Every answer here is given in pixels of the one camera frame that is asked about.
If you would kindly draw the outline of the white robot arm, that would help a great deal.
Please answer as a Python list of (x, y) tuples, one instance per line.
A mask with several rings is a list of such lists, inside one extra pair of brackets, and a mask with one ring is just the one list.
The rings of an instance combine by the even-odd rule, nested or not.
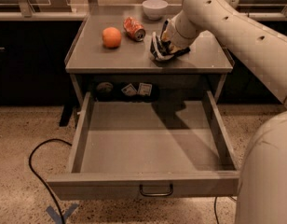
[[(287, 36), (239, 14), (230, 0), (182, 0), (165, 38), (183, 49), (203, 30), (287, 105)], [(287, 111), (263, 124), (246, 147), (235, 223), (287, 224)]]

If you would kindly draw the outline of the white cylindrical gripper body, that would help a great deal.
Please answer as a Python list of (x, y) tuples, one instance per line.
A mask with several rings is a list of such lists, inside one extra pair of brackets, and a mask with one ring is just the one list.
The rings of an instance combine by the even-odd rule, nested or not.
[(194, 39), (184, 37), (178, 32), (175, 19), (167, 19), (162, 27), (161, 42), (167, 50), (181, 50), (188, 48)]

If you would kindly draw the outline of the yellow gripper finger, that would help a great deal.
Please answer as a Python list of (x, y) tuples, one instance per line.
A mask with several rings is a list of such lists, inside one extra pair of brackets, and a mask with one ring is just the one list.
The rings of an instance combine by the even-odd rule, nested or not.
[(180, 49), (180, 48), (175, 48), (173, 50), (173, 55), (174, 56), (182, 56), (190, 51), (190, 48), (185, 48), (185, 49)]

